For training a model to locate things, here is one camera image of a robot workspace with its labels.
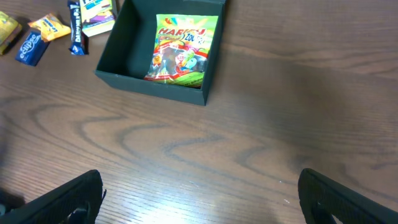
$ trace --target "black plastic part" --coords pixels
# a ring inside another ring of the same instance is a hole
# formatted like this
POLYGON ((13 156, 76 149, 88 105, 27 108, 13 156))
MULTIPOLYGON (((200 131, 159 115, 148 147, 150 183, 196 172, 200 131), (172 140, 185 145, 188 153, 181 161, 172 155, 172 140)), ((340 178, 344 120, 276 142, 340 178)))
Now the black plastic part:
POLYGON ((224 23, 222 1, 125 0, 95 73, 113 88, 206 105, 224 23), (143 80, 152 59, 156 14, 218 16, 200 89, 143 80))
POLYGON ((103 199, 101 175, 97 170, 67 182, 51 192, 0 217, 1 224, 61 223, 77 208, 88 208, 84 224, 94 224, 103 199))
POLYGON ((308 224, 398 223, 398 213, 311 169, 298 180, 298 196, 308 224))
POLYGON ((0 189, 0 204, 5 208, 2 212, 8 213, 13 209, 20 208, 25 205, 25 200, 22 196, 13 195, 4 189, 0 189))

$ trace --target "dark green box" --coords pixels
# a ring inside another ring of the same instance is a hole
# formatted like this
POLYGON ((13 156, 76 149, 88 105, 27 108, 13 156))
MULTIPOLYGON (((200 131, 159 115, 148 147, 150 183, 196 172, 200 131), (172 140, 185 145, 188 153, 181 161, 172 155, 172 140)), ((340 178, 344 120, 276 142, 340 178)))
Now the dark green box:
POLYGON ((224 23, 225 0, 125 0, 95 74, 113 88, 206 105, 224 23), (143 80, 155 44, 156 14, 218 16, 200 89, 143 80))

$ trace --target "haribo bag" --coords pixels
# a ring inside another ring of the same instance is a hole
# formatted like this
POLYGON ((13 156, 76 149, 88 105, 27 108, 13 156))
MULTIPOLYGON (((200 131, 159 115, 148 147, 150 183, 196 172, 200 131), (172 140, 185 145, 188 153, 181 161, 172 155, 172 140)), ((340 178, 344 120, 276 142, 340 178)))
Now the haribo bag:
POLYGON ((155 50, 145 80, 201 87, 218 16, 158 14, 155 50))

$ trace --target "yellow package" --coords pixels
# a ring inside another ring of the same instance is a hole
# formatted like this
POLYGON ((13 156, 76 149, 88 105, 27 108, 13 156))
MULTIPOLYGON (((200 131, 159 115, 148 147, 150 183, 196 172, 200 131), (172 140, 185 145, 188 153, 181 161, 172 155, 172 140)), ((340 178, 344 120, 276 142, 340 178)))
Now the yellow package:
POLYGON ((15 19, 0 11, 0 55, 4 53, 21 30, 22 26, 15 19))
POLYGON ((37 21, 28 23, 28 25, 41 32, 42 40, 44 42, 70 34, 70 28, 62 25, 62 23, 51 13, 37 21))

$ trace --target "wood grain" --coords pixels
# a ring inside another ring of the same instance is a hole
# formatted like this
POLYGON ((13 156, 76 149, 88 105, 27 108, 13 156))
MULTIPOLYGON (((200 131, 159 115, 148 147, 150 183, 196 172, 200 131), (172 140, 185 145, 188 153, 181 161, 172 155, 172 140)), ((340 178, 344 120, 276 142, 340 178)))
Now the wood grain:
MULTIPOLYGON (((0 3, 69 20, 65 1, 0 3)), ((397 11, 231 0, 206 107, 96 78, 109 33, 86 57, 57 39, 36 67, 14 60, 20 41, 0 58, 1 187, 30 201, 98 169, 98 223, 303 223, 297 180, 310 167, 398 210, 397 11)))

